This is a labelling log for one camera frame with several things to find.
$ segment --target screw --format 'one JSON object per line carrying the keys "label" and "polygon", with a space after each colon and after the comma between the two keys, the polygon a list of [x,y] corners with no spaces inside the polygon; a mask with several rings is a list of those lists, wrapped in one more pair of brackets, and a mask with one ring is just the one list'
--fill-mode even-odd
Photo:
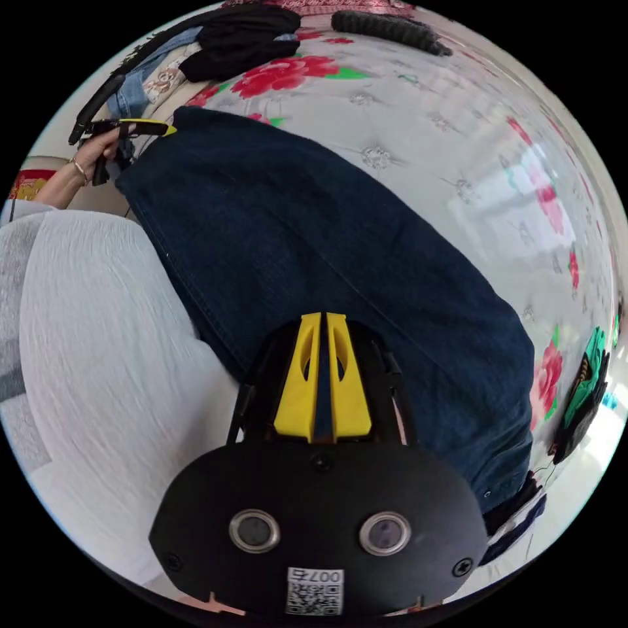
{"label": "screw", "polygon": [[166,568],[170,569],[170,571],[179,571],[183,567],[183,563],[181,559],[172,552],[166,554]]}
{"label": "screw", "polygon": [[316,453],[312,456],[312,467],[316,471],[329,471],[332,467],[332,459],[324,453]]}
{"label": "screw", "polygon": [[452,573],[456,578],[462,578],[466,576],[473,567],[473,561],[471,558],[463,558],[461,561],[458,561],[453,567]]}

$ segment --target qr code sticker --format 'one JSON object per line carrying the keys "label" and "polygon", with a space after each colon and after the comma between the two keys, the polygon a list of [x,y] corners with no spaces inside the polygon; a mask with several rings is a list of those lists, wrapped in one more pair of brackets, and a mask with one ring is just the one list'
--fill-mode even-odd
{"label": "qr code sticker", "polygon": [[342,614],[343,569],[288,569],[288,615]]}

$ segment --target pink patterned fabric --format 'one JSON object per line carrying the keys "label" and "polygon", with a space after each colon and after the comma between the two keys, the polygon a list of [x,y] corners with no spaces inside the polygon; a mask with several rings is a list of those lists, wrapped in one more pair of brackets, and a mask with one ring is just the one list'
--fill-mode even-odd
{"label": "pink patterned fabric", "polygon": [[[223,7],[246,5],[257,0],[226,0]],[[365,11],[367,13],[380,13],[398,15],[409,18],[415,7],[400,0],[266,0],[264,4],[289,9],[298,13],[301,17],[307,15],[326,15],[336,11]]]}

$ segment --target floral bedsheet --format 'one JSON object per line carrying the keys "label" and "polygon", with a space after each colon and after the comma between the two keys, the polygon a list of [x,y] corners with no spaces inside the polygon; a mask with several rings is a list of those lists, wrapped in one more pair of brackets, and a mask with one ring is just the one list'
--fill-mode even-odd
{"label": "floral bedsheet", "polygon": [[319,142],[468,257],[534,343],[531,468],[549,485],[560,473],[548,447],[565,397],[616,303],[608,232],[577,152],[541,101],[455,41],[446,41],[452,57],[439,58],[328,26],[298,36],[294,57],[187,104]]}

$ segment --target wrist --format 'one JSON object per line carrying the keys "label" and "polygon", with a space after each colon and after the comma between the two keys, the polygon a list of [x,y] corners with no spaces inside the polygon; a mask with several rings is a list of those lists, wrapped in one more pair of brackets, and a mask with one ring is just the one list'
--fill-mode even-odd
{"label": "wrist", "polygon": [[85,178],[69,162],[61,167],[37,194],[37,201],[65,209],[76,193],[85,185]]}

